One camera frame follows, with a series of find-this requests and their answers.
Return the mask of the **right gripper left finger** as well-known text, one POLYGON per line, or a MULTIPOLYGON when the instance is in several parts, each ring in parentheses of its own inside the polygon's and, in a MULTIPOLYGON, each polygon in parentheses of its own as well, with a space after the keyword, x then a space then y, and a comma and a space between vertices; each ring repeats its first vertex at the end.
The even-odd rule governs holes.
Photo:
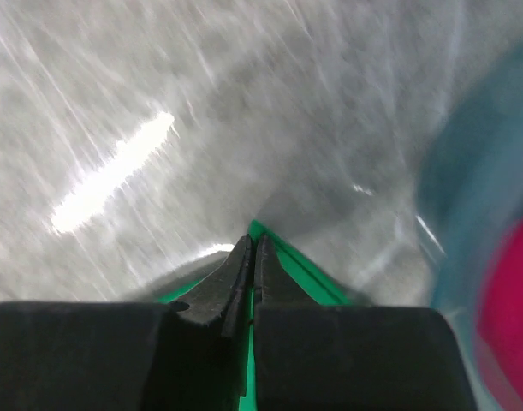
POLYGON ((235 410, 253 242, 174 301, 0 303, 0 410, 235 410))

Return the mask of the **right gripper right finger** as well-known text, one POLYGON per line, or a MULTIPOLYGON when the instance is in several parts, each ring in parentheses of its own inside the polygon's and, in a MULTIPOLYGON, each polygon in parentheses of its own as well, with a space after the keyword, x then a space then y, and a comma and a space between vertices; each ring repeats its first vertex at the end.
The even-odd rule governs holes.
POLYGON ((253 354, 260 410, 474 410, 455 335, 425 307, 325 306, 259 238, 253 354))

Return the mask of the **green t shirt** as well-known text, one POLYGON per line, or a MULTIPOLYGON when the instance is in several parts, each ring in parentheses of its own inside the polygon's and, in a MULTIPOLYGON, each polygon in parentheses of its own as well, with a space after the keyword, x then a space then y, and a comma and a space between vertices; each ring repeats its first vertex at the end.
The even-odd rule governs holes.
MULTIPOLYGON (((267 234, 274 242, 276 254, 283 269, 319 304, 340 305, 351 301, 339 284, 319 269, 307 256, 292 247, 261 222, 253 220, 248 232, 257 240, 267 234)), ((222 264, 232 251, 232 243, 214 243, 193 256, 193 259, 162 277, 162 283, 153 291, 156 301, 169 302, 185 294, 204 277, 222 264)), ((253 356, 253 327, 247 328, 247 356, 245 388, 239 397, 239 411, 255 410, 255 367, 253 356)))

